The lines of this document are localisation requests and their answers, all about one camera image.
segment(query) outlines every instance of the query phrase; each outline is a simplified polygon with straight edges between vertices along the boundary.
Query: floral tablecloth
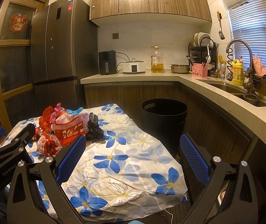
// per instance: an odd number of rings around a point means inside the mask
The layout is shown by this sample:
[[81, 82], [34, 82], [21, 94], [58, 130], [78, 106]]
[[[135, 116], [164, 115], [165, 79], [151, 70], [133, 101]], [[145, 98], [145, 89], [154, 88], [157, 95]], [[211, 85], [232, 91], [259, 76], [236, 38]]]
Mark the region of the floral tablecloth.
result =
[[[105, 140], [87, 144], [69, 180], [61, 185], [87, 222], [119, 222], [143, 218], [186, 200], [182, 167], [162, 143], [143, 132], [116, 104], [83, 109], [98, 115]], [[7, 145], [28, 123], [19, 122], [0, 147]], [[26, 150], [34, 162], [45, 156], [36, 142]], [[38, 188], [49, 214], [57, 217], [44, 189]]]

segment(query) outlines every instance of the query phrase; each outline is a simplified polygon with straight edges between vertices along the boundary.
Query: hanging spatula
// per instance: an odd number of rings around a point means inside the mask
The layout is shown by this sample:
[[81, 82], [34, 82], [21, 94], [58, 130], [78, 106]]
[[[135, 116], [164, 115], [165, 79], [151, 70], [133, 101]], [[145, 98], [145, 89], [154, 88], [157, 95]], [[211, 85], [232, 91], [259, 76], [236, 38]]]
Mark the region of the hanging spatula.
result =
[[223, 35], [223, 32], [222, 32], [222, 26], [221, 26], [221, 19], [222, 19], [222, 16], [221, 16], [221, 13], [217, 12], [217, 16], [218, 16], [218, 20], [219, 20], [219, 25], [220, 25], [220, 30], [219, 30], [219, 37], [224, 40], [225, 39], [225, 36]]

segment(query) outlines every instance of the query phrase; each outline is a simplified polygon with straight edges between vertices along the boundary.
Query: window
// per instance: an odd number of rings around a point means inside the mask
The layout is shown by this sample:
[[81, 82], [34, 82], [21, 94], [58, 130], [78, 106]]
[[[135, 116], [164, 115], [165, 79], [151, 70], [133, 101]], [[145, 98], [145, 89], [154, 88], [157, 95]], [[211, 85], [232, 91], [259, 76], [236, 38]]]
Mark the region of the window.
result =
[[[266, 68], [266, 0], [225, 0], [233, 38], [248, 43]], [[249, 67], [249, 53], [241, 43], [234, 44], [234, 57], [243, 56], [244, 68]]]

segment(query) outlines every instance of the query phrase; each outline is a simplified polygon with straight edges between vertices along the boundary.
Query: silver screw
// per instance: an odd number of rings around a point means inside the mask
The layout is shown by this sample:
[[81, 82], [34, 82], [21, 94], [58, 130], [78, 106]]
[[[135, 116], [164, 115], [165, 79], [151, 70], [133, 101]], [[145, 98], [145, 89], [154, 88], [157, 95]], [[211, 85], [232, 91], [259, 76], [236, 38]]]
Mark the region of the silver screw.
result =
[[242, 166], [247, 167], [247, 162], [246, 161], [241, 161], [241, 164], [242, 164]]
[[213, 157], [213, 160], [214, 160], [215, 162], [220, 162], [220, 161], [221, 161], [221, 158], [218, 157], [218, 156], [215, 156], [215, 157]]
[[53, 161], [53, 157], [49, 156], [49, 157], [46, 157], [46, 160], [45, 160], [47, 163], [49, 162], [52, 162]]
[[19, 167], [22, 167], [23, 165], [24, 165], [24, 161], [19, 161], [19, 162], [18, 162], [18, 166], [19, 166]]

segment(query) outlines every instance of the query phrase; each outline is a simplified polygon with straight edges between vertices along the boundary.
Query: stainless steel sink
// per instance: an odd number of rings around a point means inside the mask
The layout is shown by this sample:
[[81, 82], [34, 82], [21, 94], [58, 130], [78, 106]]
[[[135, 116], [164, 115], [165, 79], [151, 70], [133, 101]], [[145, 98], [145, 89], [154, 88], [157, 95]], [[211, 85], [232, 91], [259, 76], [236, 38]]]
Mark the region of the stainless steel sink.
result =
[[[204, 83], [207, 83], [207, 84], [210, 84], [211, 86], [213, 87], [217, 87], [227, 93], [230, 93], [240, 99], [243, 99], [244, 101], [246, 101], [244, 98], [243, 98], [243, 94], [246, 93], [246, 90], [243, 89], [243, 88], [240, 88], [238, 86], [234, 86], [232, 84], [229, 84], [227, 82], [223, 82], [223, 81], [210, 81], [210, 80], [200, 80]], [[249, 104], [252, 104], [253, 106], [256, 106], [256, 107], [266, 107], [266, 100], [259, 97], [259, 100], [255, 103], [251, 103], [251, 102], [248, 102]]]

